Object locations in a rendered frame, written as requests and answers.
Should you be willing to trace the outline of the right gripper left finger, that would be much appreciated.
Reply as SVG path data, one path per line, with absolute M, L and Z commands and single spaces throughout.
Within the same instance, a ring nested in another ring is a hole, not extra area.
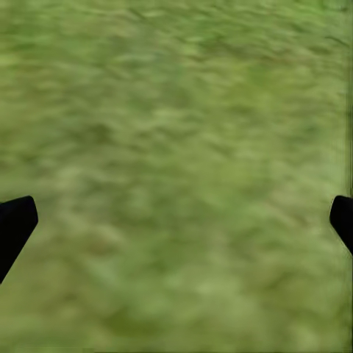
M 0 204 L 0 284 L 38 224 L 31 196 Z

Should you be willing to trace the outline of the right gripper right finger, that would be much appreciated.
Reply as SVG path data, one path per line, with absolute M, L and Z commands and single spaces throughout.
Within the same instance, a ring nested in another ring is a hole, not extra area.
M 353 199 L 336 196 L 329 221 L 353 255 Z

